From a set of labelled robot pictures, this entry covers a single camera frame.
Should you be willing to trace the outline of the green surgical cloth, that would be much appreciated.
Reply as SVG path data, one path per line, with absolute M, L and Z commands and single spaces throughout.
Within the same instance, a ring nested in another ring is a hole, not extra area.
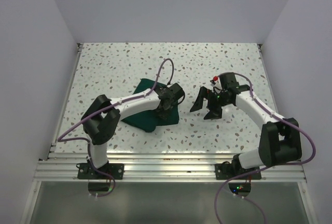
M 150 89 L 155 81 L 143 78 L 134 90 L 134 94 Z M 144 111 L 121 120 L 125 124 L 143 130 L 147 133 L 153 132 L 158 126 L 175 125 L 179 123 L 178 106 L 173 107 L 166 120 L 161 119 L 152 111 Z

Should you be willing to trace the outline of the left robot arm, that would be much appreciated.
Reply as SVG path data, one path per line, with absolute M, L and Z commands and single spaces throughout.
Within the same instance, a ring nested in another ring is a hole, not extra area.
M 91 145 L 92 159 L 89 172 L 95 178 L 103 178 L 108 172 L 107 142 L 114 136 L 120 121 L 128 117 L 151 111 L 157 119 L 167 120 L 184 96 L 182 89 L 157 87 L 113 100 L 102 94 L 90 105 L 82 117 L 84 132 Z

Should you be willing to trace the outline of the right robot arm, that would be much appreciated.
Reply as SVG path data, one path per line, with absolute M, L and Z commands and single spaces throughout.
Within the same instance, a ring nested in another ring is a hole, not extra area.
M 244 111 L 261 130 L 258 148 L 237 154 L 231 162 L 216 166 L 216 170 L 226 178 L 241 179 L 261 166 L 282 165 L 301 158 L 298 122 L 294 118 L 285 119 L 275 114 L 250 91 L 249 86 L 228 88 L 220 92 L 201 87 L 191 112 L 202 109 L 204 101 L 207 101 L 209 110 L 204 116 L 205 120 L 220 119 L 223 107 L 232 104 Z

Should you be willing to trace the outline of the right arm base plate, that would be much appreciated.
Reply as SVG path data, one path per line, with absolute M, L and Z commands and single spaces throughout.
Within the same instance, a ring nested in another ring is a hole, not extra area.
M 217 180 L 227 180 L 233 177 L 236 177 L 238 175 L 242 175 L 245 173 L 253 172 L 255 170 L 258 170 L 259 167 L 255 167 L 252 169 L 234 169 L 230 162 L 223 162 L 223 163 L 216 163 L 214 164 L 215 168 L 215 177 Z M 238 179 L 254 179 L 254 180 L 260 180 L 262 179 L 261 172 L 242 176 Z

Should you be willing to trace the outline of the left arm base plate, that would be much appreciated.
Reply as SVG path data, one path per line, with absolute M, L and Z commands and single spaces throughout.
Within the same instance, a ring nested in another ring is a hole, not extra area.
M 76 164 L 78 168 L 78 179 L 109 179 L 108 176 L 96 172 L 89 162 Z M 115 180 L 122 180 L 124 174 L 124 164 L 107 163 L 98 168 L 99 171 L 111 175 Z

